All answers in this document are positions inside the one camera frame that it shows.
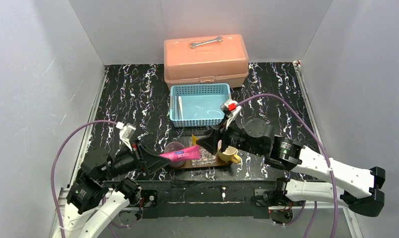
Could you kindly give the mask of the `clear textured glass cup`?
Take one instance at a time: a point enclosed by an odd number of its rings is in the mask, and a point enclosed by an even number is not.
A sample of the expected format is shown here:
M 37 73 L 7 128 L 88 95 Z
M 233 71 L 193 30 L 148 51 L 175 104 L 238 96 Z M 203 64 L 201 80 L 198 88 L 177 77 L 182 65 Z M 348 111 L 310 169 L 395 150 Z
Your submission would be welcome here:
M 209 153 L 204 148 L 199 146 L 199 151 L 201 158 L 198 160 L 192 160 L 193 167 L 201 167 L 207 166 L 215 163 L 217 161 L 216 156 L 214 154 Z

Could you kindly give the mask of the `yellow ceramic mug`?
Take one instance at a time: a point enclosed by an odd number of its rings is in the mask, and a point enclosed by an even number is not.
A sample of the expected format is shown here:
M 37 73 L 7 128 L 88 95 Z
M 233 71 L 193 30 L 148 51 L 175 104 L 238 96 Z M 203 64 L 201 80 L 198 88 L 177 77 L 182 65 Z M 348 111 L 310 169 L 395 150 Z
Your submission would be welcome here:
M 222 160 L 226 163 L 232 162 L 232 163 L 239 164 L 242 162 L 242 158 L 238 155 L 238 149 L 236 149 L 232 146 L 228 146 L 224 151 L 222 151 L 222 149 L 220 149 L 218 151 L 217 155 L 220 158 L 220 160 Z

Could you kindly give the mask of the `yellow toothpaste tube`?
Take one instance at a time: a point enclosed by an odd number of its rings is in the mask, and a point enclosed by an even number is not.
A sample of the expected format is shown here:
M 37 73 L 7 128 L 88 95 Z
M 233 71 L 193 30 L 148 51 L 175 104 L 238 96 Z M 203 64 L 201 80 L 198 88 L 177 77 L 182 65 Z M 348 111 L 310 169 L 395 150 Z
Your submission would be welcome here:
M 192 134 L 192 145 L 196 146 L 197 145 L 197 137 L 195 135 Z

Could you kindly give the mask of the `pink toothpaste tube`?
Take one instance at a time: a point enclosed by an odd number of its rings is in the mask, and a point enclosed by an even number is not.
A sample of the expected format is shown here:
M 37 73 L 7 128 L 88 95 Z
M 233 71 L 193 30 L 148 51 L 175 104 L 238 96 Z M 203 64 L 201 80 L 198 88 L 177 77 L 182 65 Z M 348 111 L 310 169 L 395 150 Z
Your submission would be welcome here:
M 184 148 L 179 151 L 160 154 L 160 156 L 170 160 L 171 162 L 201 159 L 200 147 L 198 145 Z

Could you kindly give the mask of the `purple ceramic mug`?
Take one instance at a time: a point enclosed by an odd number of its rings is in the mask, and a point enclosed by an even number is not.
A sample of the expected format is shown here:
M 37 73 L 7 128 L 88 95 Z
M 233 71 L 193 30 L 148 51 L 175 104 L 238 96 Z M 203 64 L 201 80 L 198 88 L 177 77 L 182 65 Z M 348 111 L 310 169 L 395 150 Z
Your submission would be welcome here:
M 171 152 L 175 152 L 175 151 L 179 151 L 184 149 L 184 145 L 180 142 L 170 142 L 166 147 L 165 147 L 165 152 L 166 153 L 171 153 Z M 181 166 L 183 166 L 185 164 L 185 161 L 176 161 L 176 162 L 170 162 L 169 166 L 173 167 L 173 168 L 179 168 Z

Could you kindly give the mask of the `white toothbrush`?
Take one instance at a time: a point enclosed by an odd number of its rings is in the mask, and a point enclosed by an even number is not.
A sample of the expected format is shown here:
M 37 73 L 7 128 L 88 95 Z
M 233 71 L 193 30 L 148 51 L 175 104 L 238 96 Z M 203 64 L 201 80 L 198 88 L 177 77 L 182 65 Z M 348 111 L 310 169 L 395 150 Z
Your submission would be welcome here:
M 177 102 L 178 102 L 180 120 L 183 120 L 184 119 L 184 114 L 183 114 L 183 103 L 182 103 L 182 97 L 181 96 L 177 97 Z

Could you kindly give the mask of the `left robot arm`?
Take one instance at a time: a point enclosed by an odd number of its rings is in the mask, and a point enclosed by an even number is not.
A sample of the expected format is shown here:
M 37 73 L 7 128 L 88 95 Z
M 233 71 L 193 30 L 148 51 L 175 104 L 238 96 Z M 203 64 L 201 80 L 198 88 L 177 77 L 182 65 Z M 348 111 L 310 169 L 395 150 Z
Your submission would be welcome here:
M 59 225 L 54 238 L 96 238 L 123 209 L 142 209 L 152 200 L 142 186 L 131 178 L 107 187 L 105 182 L 131 171 L 151 175 L 169 165 L 169 159 L 147 149 L 139 140 L 122 145 L 115 156 L 97 150 L 88 154 L 80 165 L 77 177 L 66 196 L 63 209 L 57 208 Z

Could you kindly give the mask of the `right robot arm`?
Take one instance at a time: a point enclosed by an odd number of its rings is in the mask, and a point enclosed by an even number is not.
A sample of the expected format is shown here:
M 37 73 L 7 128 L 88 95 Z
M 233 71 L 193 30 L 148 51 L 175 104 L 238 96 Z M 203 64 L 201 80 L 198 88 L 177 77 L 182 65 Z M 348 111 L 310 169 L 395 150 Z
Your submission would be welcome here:
M 252 200 L 259 206 L 285 205 L 296 201 L 336 203 L 366 216 L 377 217 L 385 204 L 381 188 L 386 172 L 380 167 L 360 169 L 326 159 L 298 141 L 277 136 L 262 119 L 244 126 L 223 120 L 197 140 L 211 154 L 228 147 L 261 156 L 270 167 L 312 176 L 315 181 L 278 178 L 272 191 L 260 192 Z

